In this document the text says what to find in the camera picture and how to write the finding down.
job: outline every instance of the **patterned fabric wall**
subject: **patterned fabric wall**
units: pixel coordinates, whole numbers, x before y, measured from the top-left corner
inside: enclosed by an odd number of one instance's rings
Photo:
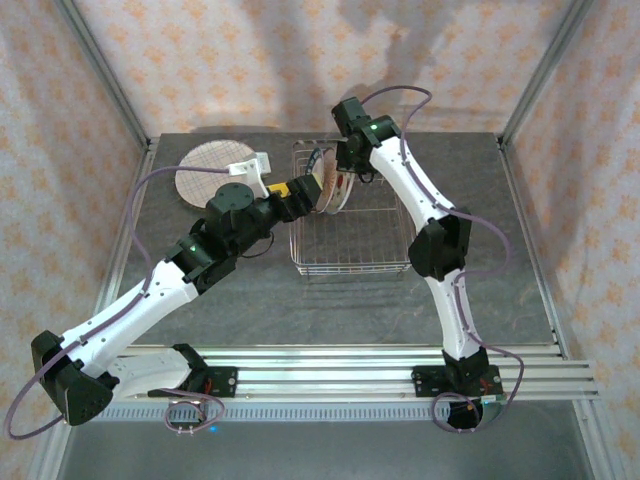
[[[514,143],[538,253],[640,472],[640,9],[595,2]]]
[[[330,108],[405,83],[412,127],[501,131],[569,0],[79,0],[147,134],[335,130]],[[387,94],[396,118],[419,94]]]
[[[33,374],[30,342],[93,311],[140,152],[50,0],[0,2],[0,416]],[[14,430],[52,413],[36,387]],[[0,439],[0,478],[36,443]]]

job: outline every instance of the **wire basket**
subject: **wire basket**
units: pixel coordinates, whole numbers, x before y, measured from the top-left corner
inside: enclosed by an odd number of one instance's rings
[[[293,145],[293,175],[303,175],[314,148],[336,140],[299,140]],[[402,202],[380,175],[356,180],[345,207],[335,215],[312,213],[290,224],[291,258],[302,275],[402,272],[415,227]]]

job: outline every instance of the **metal wire rack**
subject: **metal wire rack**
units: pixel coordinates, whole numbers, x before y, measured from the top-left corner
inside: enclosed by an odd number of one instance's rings
[[[304,174],[314,148],[336,140],[299,140],[293,145],[293,174]],[[356,180],[344,209],[336,215],[313,213],[290,224],[291,258],[302,275],[402,272],[415,228],[389,183],[377,176]]]

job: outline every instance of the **yellow part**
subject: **yellow part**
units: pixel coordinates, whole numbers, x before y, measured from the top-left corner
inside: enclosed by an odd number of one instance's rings
[[[289,187],[287,187],[286,183],[275,183],[273,185],[267,186],[271,193],[279,192],[282,198],[289,195]]]

